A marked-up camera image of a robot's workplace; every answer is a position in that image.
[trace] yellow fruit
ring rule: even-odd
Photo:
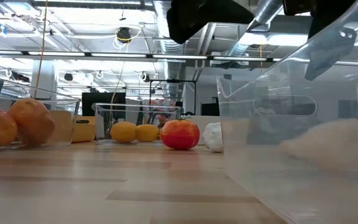
[[[111,138],[117,142],[132,142],[136,140],[136,125],[130,122],[118,122],[111,127]]]
[[[136,127],[136,139],[140,142],[152,142],[158,139],[160,130],[152,124],[142,124]]]

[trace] wall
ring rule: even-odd
[[[194,91],[188,85],[185,85],[183,91],[183,109],[185,112],[194,113]],[[196,115],[201,115],[202,103],[214,103],[213,97],[218,97],[218,89],[216,85],[201,85],[197,84],[197,99],[196,99]]]

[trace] ceiling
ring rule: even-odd
[[[248,9],[254,9],[257,1],[236,0]],[[47,11],[46,24],[46,51],[84,51],[84,52],[128,52],[142,54],[160,54],[160,41],[155,12],[150,10],[137,10],[136,7],[123,6],[122,9],[111,9],[106,4],[83,4],[84,1],[50,1]],[[0,33],[1,25],[3,34],[0,37],[0,50],[28,50],[39,51],[42,47],[42,34],[44,28],[44,1],[5,0],[0,1]],[[152,7],[152,1],[146,1],[146,7]],[[277,16],[272,22],[269,33],[263,35],[269,38],[277,34],[297,34],[305,36],[311,22],[308,16]],[[116,31],[120,27],[129,27],[133,37],[130,44],[119,45],[114,42]],[[229,50],[243,35],[247,24],[217,24],[215,30],[211,30],[212,24],[208,24],[208,32],[213,32],[210,44],[206,44],[207,37],[200,39],[201,31],[195,34],[185,44],[185,54],[198,54],[197,48],[202,46],[207,55],[221,54]],[[297,46],[262,45],[259,48],[249,47],[247,54],[255,57],[282,58],[293,52]],[[187,61],[186,79],[194,78],[195,62]],[[209,64],[200,73],[198,82],[204,85],[214,85],[216,75],[230,73],[233,79],[252,80],[261,70],[273,63],[260,66],[253,63],[246,66],[248,69],[210,67]],[[165,79],[162,61],[155,62],[131,62],[126,61],[90,61],[90,60],[57,60],[60,72],[60,84],[81,85],[81,82],[66,82],[66,72],[84,72],[94,76],[94,83],[100,86],[114,86],[118,76],[122,72],[122,85],[149,86],[139,78],[139,74],[145,72],[155,79]],[[4,69],[11,69],[32,76],[31,59],[0,58],[0,76],[4,75]],[[70,88],[70,94],[77,95],[87,88]]]

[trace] wooden countertop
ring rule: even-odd
[[[0,151],[0,224],[285,223],[204,147]]]

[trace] ceiling light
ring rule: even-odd
[[[243,61],[243,62],[266,62],[267,58],[252,58],[252,57],[221,57],[215,56],[214,60],[227,60],[227,61]]]
[[[139,87],[136,87],[136,86],[130,86],[130,87],[126,87],[128,90],[149,90],[150,87],[142,87],[142,86],[139,86]]]
[[[305,44],[308,41],[307,35],[301,34],[275,34],[271,35],[267,44],[277,45],[277,46],[292,46],[299,47]]]
[[[42,52],[29,52],[29,55],[41,55]],[[85,56],[81,52],[44,52],[45,56]]]
[[[249,32],[246,32],[239,40],[240,44],[244,45],[265,45],[267,43],[267,39],[262,34],[252,34]]]
[[[134,1],[94,1],[94,0],[48,0],[48,2],[72,2],[72,3],[100,3],[100,4],[135,4],[139,5],[140,2]]]
[[[11,50],[0,50],[0,54],[12,54],[12,55],[21,55],[20,51],[11,51]]]
[[[198,56],[198,55],[153,55],[153,58],[206,60],[207,56]]]
[[[109,53],[92,53],[94,57],[116,57],[116,58],[146,58],[146,54],[109,54]]]

